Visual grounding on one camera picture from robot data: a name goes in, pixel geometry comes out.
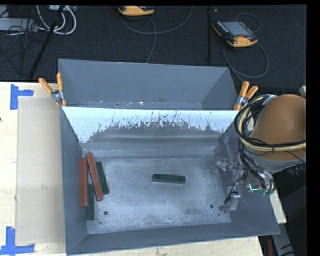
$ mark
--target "white cable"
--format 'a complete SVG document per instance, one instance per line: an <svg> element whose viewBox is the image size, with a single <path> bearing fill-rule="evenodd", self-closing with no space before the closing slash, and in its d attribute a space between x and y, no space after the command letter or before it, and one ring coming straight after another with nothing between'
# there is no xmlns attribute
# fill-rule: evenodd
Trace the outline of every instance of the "white cable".
<svg viewBox="0 0 320 256"><path fill-rule="evenodd" d="M49 27L48 24L45 22L44 18L41 16L41 14L40 14L40 9L39 9L39 5L38 5L38 4L36 4L36 11L37 11L37 13L38 13L38 15L39 15L39 18L40 18L41 22L42 22L43 25L47 28L47 29L45 29L45 28L43 28L43 27L38 27L38 29L40 29L40 30L45 30L45 31L49 31L49 30L50 30L50 27ZM66 24L66 17L65 17L65 15L64 15L62 12L61 12L61 15L62 15L62 18L63 18L63 24L62 24L60 27L54 29L53 32L54 32L54 31L61 30L61 29L65 26L65 24Z"/></svg>
<svg viewBox="0 0 320 256"><path fill-rule="evenodd" d="M74 12L73 12L73 11L70 9L70 7L67 6L67 5L65 6L65 9L72 15L74 25L73 25L73 28L72 28L70 31L68 31L68 32L59 32L59 30L61 30L61 29L65 26L65 24L66 24L65 15L64 15L63 13L61 13L61 15L62 15L62 17L63 17L63 24L62 24L62 26L60 26L60 27L58 27L58 28L56 28L56 29L53 30L53 32L54 32L55 34L57 34L57 35L63 35L63 36L70 35L70 34L72 34L72 33L76 30L76 27L77 27L77 19L76 19L76 16L75 16ZM37 10L37 13L38 13L38 15L39 15L39 17L40 17L41 22L42 22L43 25L49 30L50 27L48 26L48 24L47 24L47 23L44 21L44 19L42 18L41 14L40 14L40 10L39 10L39 5L38 5L38 4L36 5L36 10Z"/></svg>

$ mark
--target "wooden table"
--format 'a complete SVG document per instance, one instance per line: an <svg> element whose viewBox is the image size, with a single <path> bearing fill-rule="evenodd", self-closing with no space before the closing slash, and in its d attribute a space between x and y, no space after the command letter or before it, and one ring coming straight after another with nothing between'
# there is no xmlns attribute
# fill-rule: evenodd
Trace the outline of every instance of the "wooden table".
<svg viewBox="0 0 320 256"><path fill-rule="evenodd" d="M39 107L38 101L43 103L47 102L49 105L52 104L56 108L56 105L51 98L51 96L43 89L39 83L23 83L23 82L0 82L0 245L5 244L5 228L7 226L16 228L16 232L19 233L19 227L17 227L16 218L17 214L17 204L19 203L20 197L17 195L17 162L18 157L18 127L21 131L29 131L28 129L33 129L30 125L24 126L21 123L18 123L18 111L19 109L10 110L10 93L11 93L11 84L19 87L19 90L29 89L33 90L33 96L30 98L30 102L34 103L30 107L35 108ZM50 83L51 87L56 90L58 88L57 84ZM45 122L34 123L34 127L42 126L46 129ZM50 147L46 148L43 157L48 157L51 155ZM286 217L283 212L283 208L278 196L278 193L275 192L271 196L271 203L274 208L274 212L279 224L286 223ZM45 205L43 208L37 209L37 214L41 216L42 211L48 211ZM51 219L49 218L46 224L48 226L38 227L36 232L38 234L45 234L50 232L50 228L54 229L54 225L50 223ZM52 240L48 239L46 242L35 242L34 253L28 255L65 255L65 245L61 237L56 239L52 237ZM225 239L225 240L216 240L216 241L207 241L207 242L197 242L197 243L188 243L180 245L171 245L171 246L158 246L134 250L121 250L113 252L104 252L97 253L95 255L100 256L262 256L262 249L258 237L244 237L236 239Z"/></svg>

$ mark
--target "wire bundle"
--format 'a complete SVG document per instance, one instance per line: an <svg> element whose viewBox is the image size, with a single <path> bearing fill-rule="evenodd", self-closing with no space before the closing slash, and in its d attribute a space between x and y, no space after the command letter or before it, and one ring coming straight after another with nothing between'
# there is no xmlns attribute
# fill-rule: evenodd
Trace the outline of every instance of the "wire bundle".
<svg viewBox="0 0 320 256"><path fill-rule="evenodd" d="M262 111L264 107L265 100L267 100L269 97L270 97L269 94L265 94L252 99L251 102L248 103L245 107L243 107L236 115L234 119L234 126L237 134L239 135L241 142L245 146L253 150L263 151L263 152L273 152L273 153L288 152L288 151L305 148L306 147L305 139L301 141L296 141L296 142L268 144L262 141L261 139L252 138L245 134L245 131L249 125L251 118L253 118L254 120L257 119L259 113ZM259 106L259 105L261 107L258 111L256 110L251 112L255 106Z"/></svg>

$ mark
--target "metal bracket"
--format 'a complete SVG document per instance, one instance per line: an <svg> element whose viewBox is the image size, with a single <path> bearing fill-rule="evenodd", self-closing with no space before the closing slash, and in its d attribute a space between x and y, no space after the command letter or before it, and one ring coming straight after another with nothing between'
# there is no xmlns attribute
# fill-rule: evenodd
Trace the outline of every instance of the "metal bracket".
<svg viewBox="0 0 320 256"><path fill-rule="evenodd" d="M62 101L65 100L65 96L64 96L64 93L61 91L61 90L55 90L51 93L51 97L57 101L57 102L60 102L60 99Z"/></svg>

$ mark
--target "handheld device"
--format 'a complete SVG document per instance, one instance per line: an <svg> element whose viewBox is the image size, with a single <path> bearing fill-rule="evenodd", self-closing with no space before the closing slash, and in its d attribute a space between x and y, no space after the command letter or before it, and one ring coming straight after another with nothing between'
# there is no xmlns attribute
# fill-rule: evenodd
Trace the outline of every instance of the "handheld device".
<svg viewBox="0 0 320 256"><path fill-rule="evenodd" d="M240 20L216 20L211 24L215 32L232 47L248 47L258 42L257 36Z"/></svg>

